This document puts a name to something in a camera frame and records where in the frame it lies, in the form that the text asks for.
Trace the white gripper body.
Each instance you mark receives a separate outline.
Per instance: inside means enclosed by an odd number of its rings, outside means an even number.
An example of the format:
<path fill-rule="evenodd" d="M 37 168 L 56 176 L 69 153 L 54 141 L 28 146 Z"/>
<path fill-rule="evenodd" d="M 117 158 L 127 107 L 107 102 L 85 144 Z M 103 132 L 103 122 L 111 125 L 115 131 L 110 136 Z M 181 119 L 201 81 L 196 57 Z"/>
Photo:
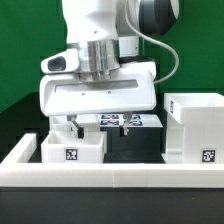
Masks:
<path fill-rule="evenodd" d="M 119 63 L 116 40 L 70 44 L 43 60 L 41 69 L 40 107 L 48 117 L 147 111 L 156 105 L 155 63 Z"/>

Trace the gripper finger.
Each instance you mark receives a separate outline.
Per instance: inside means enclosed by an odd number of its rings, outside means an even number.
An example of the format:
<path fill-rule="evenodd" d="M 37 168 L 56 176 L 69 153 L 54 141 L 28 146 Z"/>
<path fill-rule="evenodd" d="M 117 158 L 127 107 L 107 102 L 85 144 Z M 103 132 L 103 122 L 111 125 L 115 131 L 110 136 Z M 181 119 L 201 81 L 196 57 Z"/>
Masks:
<path fill-rule="evenodd" d="M 77 137 L 79 139 L 83 139 L 84 138 L 84 127 L 80 126 L 77 122 L 76 122 L 76 118 L 77 115 L 72 115 L 72 116 L 67 116 L 67 121 L 71 123 L 71 127 L 74 129 L 76 129 L 77 131 Z"/>
<path fill-rule="evenodd" d="M 124 124 L 122 126 L 122 135 L 127 136 L 128 135 L 128 126 L 132 118 L 132 112 L 125 112 L 124 113 Z"/>

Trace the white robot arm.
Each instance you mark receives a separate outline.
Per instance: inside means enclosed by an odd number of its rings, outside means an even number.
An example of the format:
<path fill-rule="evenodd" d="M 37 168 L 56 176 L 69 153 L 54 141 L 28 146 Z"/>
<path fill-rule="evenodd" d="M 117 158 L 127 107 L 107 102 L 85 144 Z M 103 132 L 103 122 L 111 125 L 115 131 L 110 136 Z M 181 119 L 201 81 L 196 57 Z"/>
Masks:
<path fill-rule="evenodd" d="M 138 57 L 138 39 L 175 54 L 154 37 L 175 24 L 179 0 L 61 1 L 67 49 L 41 62 L 41 111 L 65 116 L 79 138 L 79 115 L 121 112 L 125 136 L 132 113 L 156 105 L 156 64 Z"/>

